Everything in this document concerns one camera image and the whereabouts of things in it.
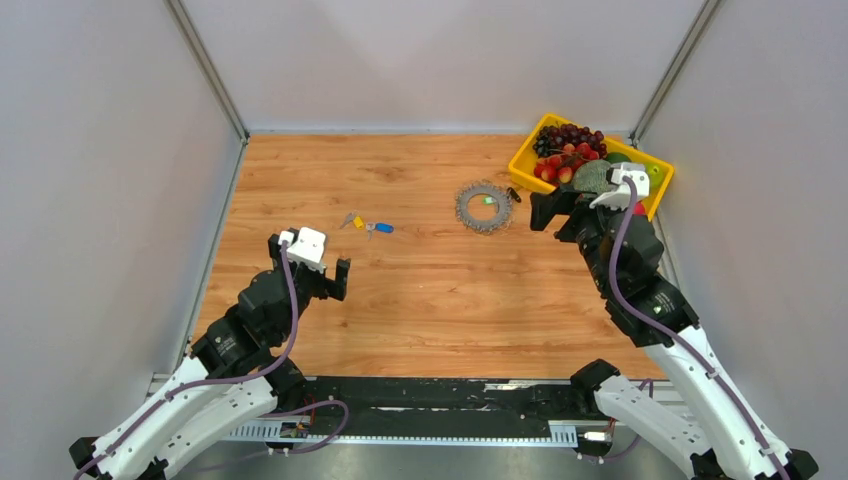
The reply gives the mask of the black key fob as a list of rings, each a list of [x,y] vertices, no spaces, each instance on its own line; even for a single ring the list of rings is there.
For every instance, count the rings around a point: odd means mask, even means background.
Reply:
[[[520,195],[517,193],[517,191],[515,189],[513,189],[512,187],[508,187],[506,189],[506,191],[513,201],[515,201],[516,203],[522,202]]]

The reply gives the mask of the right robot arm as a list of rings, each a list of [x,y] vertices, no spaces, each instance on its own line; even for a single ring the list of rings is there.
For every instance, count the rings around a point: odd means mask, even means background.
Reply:
[[[602,359],[572,375],[575,411],[624,422],[689,479],[812,478],[815,459],[788,447],[755,414],[692,306],[659,273],[664,245],[651,221],[633,205],[592,208],[592,199],[570,188],[533,193],[530,228],[542,231],[566,216],[555,238],[577,245],[613,323],[661,368],[692,417],[649,397]]]

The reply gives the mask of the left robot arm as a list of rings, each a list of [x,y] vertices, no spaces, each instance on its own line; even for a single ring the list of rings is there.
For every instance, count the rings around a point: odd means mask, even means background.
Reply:
[[[69,449],[77,479],[173,479],[232,430],[261,417],[292,416],[304,438],[316,409],[290,358],[299,320],[313,299],[344,300],[350,262],[334,277],[323,260],[328,237],[308,227],[268,239],[272,267],[256,274],[234,305],[190,347],[165,383],[126,420]]]

